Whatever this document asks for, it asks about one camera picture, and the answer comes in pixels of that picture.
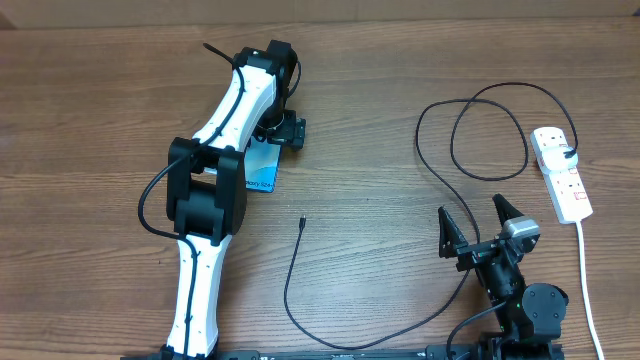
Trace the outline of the blue Galaxy smartphone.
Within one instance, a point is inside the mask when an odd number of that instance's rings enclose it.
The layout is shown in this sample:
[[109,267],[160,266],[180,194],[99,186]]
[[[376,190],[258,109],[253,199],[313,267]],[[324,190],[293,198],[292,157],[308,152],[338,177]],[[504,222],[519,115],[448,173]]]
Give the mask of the blue Galaxy smartphone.
[[272,193],[281,155],[281,146],[251,139],[245,153],[246,188],[251,191]]

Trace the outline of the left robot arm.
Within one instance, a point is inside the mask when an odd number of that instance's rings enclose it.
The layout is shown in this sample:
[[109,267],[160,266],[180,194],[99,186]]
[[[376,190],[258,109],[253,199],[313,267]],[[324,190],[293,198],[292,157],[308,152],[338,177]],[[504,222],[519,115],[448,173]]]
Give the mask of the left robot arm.
[[179,247],[176,311],[161,359],[213,359],[222,265],[247,206],[246,168],[282,148],[302,149],[306,122],[286,107],[300,80],[291,44],[243,48],[230,58],[232,80],[209,121],[168,150],[166,214]]

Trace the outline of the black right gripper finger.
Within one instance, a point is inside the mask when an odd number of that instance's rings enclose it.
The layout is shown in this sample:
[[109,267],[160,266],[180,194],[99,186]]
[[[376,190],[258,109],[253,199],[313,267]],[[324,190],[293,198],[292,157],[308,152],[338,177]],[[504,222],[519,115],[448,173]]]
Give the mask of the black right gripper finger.
[[444,207],[438,209],[438,220],[440,229],[439,257],[457,257],[459,251],[469,245],[468,241]]
[[514,207],[503,195],[495,194],[492,200],[502,227],[504,227],[508,221],[523,216],[523,213]]

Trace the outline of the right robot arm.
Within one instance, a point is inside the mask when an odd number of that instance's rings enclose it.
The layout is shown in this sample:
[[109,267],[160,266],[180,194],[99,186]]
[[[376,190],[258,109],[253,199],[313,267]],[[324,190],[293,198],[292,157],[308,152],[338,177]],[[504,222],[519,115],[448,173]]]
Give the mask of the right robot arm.
[[[523,257],[533,251],[540,228],[504,196],[493,202],[501,232],[493,239],[469,243],[449,212],[438,209],[439,256],[455,258],[460,272],[473,270],[487,293],[491,306],[456,325],[444,345],[446,359],[562,359],[561,323],[569,298],[561,288],[548,283],[527,284],[519,269]],[[495,314],[498,332],[483,333],[474,344],[455,347],[456,334],[489,314]]]

